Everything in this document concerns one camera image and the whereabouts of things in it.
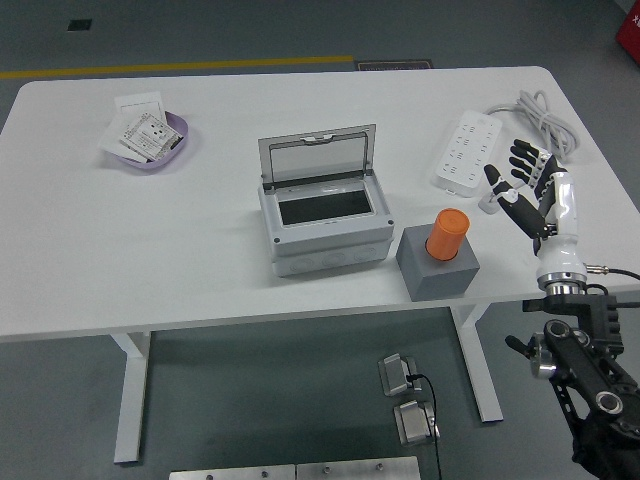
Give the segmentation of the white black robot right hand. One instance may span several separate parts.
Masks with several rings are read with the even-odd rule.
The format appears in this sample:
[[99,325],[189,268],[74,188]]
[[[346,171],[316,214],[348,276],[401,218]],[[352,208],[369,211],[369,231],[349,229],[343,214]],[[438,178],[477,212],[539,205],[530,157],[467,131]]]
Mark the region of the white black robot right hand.
[[569,285],[583,290],[587,271],[579,259],[578,212],[574,180],[551,152],[516,139],[510,148],[511,174],[534,193],[533,206],[491,164],[484,172],[495,199],[509,218],[533,240],[539,259],[539,288]]

